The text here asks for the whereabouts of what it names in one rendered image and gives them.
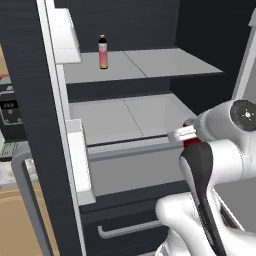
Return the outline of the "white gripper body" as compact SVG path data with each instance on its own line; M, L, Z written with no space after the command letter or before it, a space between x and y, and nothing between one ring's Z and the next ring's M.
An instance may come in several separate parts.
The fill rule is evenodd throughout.
M183 141L196 137L196 130L193 125L176 129L168 134L168 140L171 144L181 143L183 145Z

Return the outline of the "white fridge drawer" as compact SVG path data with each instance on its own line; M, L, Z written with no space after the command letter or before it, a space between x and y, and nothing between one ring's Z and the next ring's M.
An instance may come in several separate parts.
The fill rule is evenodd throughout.
M72 103L85 130L98 196L182 179L180 143L168 133L195 114L174 94Z

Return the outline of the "grey fridge shelf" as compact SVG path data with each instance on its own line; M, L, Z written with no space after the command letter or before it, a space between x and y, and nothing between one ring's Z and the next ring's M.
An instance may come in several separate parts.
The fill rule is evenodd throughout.
M217 67L180 48L108 53L108 68L99 67L97 52L83 53L82 62L65 64L67 84L221 73Z

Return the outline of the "dark grey fridge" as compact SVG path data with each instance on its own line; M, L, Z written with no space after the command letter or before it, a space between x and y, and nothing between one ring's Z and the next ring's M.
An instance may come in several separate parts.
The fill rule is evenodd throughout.
M67 84L72 103L174 94L194 114L231 97L256 0L54 0L81 53L180 48L221 73Z

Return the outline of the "dark grey fridge door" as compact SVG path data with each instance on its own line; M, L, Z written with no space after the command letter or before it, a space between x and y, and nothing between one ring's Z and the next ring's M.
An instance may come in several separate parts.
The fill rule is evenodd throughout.
M0 42L60 256L87 256L66 121L64 65L54 56L54 0L0 0Z

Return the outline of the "wooden counter cabinet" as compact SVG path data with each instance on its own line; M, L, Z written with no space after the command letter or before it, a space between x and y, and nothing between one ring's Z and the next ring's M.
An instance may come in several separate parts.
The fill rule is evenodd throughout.
M0 256L44 256L17 186L0 189Z

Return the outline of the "red soda can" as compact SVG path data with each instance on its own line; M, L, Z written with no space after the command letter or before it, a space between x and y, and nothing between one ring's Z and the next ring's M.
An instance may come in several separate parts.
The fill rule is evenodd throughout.
M188 139L188 140L185 140L183 141L183 147L184 148L187 148L189 145L191 144L198 144L198 143L201 143L202 141L199 139L199 138L192 138L192 139Z

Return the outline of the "dark freezer drawer front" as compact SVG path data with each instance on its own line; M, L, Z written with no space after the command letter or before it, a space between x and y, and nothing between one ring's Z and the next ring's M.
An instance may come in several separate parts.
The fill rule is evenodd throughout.
M152 253L163 242L168 228L160 224L142 231L104 238L105 232L156 221L158 199L187 192L184 182L99 196L94 204L80 206L87 256L138 256Z

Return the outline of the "tall white door bin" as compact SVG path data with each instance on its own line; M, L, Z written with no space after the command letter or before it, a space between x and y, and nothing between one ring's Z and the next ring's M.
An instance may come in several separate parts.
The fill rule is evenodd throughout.
M67 120L66 128L78 205L93 204L96 202L96 196L91 181L82 121L80 119Z

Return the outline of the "pink bottle with dark cap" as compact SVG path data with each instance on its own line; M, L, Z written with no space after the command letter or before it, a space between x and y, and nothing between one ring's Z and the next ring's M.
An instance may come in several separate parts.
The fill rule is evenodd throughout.
M107 51L107 40L104 34L100 35L98 41L98 50L99 50L99 66L101 69L108 68L108 51Z

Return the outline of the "small white door bin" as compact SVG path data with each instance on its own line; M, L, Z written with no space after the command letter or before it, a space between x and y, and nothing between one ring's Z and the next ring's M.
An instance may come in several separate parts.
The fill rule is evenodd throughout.
M80 46L69 10L54 8L48 15L56 63L81 63Z

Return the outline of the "black coffee machine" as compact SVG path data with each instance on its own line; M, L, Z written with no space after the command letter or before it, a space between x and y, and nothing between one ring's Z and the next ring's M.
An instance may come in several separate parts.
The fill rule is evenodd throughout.
M27 139L13 86L0 84L0 131L6 142Z

